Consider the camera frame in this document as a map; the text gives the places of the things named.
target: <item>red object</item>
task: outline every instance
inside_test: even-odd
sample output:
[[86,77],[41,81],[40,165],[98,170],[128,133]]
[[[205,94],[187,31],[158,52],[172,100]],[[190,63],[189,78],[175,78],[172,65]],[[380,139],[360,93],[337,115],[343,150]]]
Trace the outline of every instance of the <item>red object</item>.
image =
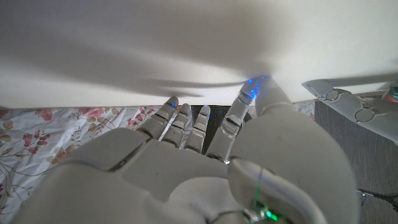
[[389,93],[387,93],[387,94],[383,97],[383,100],[398,102],[398,100],[394,99]]

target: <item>floral fabric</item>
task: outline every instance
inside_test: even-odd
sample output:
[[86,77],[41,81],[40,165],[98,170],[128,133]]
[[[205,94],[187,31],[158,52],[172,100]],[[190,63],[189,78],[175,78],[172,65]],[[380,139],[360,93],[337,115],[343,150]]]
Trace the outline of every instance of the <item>floral fabric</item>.
[[[296,108],[309,116],[314,114],[313,102]],[[158,109],[159,106],[0,110],[0,224],[10,222],[45,174],[69,153],[112,129],[136,129]],[[192,115],[189,116],[182,146],[192,130]]]

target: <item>pink flower pattern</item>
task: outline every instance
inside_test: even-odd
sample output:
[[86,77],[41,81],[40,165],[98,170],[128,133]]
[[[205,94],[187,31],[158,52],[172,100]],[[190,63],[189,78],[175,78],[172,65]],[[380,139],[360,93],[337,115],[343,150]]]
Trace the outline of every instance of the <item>pink flower pattern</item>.
[[24,134],[24,137],[22,138],[24,140],[24,146],[28,147],[30,145],[30,142],[32,141],[32,134]]
[[102,108],[80,108],[78,110],[78,112],[81,113],[86,118],[92,118],[92,117],[97,118],[104,113],[104,109],[102,109]]
[[0,110],[0,118],[2,118],[4,115],[8,114],[10,112],[9,110]]
[[52,119],[52,109],[37,110],[36,113],[45,121],[51,121]]

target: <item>green led light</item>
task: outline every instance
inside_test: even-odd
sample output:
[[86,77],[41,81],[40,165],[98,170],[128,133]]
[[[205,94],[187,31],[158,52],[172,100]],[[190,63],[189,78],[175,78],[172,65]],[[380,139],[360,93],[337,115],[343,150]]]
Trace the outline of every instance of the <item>green led light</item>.
[[273,221],[278,221],[278,218],[277,218],[276,215],[274,215],[274,214],[271,215],[271,219],[272,219]]

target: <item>white surface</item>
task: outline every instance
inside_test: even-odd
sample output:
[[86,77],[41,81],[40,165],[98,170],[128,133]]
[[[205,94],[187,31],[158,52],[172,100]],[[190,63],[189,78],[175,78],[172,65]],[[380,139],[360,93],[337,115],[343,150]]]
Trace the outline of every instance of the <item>white surface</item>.
[[[230,105],[269,73],[302,82],[398,70],[398,1],[8,1],[0,106]],[[375,91],[382,84],[345,88]]]

